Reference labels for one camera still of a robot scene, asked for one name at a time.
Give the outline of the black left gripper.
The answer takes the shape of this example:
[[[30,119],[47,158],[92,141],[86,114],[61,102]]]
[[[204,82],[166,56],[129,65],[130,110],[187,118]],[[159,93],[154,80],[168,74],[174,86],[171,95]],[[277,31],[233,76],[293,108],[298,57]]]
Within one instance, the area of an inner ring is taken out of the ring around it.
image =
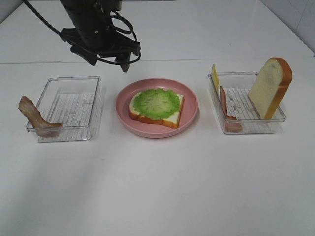
[[[89,31],[76,28],[62,29],[61,38],[71,45],[72,53],[80,56],[92,66],[95,66],[97,56],[116,57],[115,62],[122,71],[128,72],[130,53],[135,56],[140,55],[140,42],[131,25],[127,30],[116,26],[106,26]]]

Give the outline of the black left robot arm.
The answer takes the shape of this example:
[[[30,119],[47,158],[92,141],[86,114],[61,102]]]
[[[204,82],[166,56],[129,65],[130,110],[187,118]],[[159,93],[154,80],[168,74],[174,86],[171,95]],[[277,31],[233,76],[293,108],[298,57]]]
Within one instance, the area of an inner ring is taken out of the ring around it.
[[[128,38],[135,35],[133,26],[118,13],[120,0],[63,0],[62,5],[74,27],[62,29],[61,39],[72,53],[91,65],[98,60],[119,65],[123,72],[140,59],[139,41]]]

